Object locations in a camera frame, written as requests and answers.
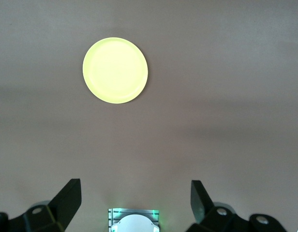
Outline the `yellow round plate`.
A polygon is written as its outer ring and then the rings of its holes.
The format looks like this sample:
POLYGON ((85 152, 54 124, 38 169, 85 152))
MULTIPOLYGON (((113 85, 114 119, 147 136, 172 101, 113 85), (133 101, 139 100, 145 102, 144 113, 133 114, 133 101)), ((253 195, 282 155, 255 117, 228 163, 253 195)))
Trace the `yellow round plate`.
POLYGON ((86 52, 84 81, 98 99, 112 104, 134 100, 144 90, 149 69, 141 50, 118 37, 99 40, 86 52))

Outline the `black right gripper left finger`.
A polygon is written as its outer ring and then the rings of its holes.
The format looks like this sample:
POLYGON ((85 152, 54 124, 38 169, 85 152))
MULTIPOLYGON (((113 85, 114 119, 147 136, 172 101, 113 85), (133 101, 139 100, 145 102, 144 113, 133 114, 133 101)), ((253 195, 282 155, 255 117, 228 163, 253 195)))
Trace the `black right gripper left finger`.
POLYGON ((47 204, 38 204, 9 219, 0 212, 0 232, 65 232, 81 206, 81 181, 71 179, 47 204))

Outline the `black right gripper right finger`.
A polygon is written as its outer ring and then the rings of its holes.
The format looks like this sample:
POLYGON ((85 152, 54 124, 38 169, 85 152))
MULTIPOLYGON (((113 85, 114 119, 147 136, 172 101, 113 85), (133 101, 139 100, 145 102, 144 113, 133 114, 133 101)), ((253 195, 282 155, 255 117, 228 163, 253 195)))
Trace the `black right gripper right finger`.
POLYGON ((196 223, 186 232, 287 232, 272 216, 252 214, 244 220, 225 206, 215 206, 199 180, 191 181, 190 204, 196 223))

